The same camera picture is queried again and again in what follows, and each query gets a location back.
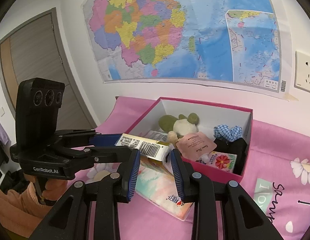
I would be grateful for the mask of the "orange sleeve forearm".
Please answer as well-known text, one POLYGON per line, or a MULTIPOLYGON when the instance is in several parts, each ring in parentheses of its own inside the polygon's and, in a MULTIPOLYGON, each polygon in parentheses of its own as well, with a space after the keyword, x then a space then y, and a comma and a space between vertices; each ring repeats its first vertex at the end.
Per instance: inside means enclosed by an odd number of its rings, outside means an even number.
POLYGON ((38 202, 33 183, 23 193, 0 190, 0 223, 8 231, 28 238, 51 210, 38 202))

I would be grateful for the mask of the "left hand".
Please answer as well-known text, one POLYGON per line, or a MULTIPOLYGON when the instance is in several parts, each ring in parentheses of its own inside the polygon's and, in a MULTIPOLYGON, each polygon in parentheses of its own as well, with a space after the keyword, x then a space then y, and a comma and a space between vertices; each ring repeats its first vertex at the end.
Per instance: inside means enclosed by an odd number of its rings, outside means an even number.
MULTIPOLYGON (((30 182, 30 186, 28 187, 28 192, 32 199, 39 203, 38 197, 35 191, 35 177, 25 174, 25 179, 30 182)), ((45 200, 56 201, 58 200, 67 189, 67 181, 66 180, 58 180, 58 179, 49 179, 45 184, 45 189, 42 191, 42 197, 45 200)))

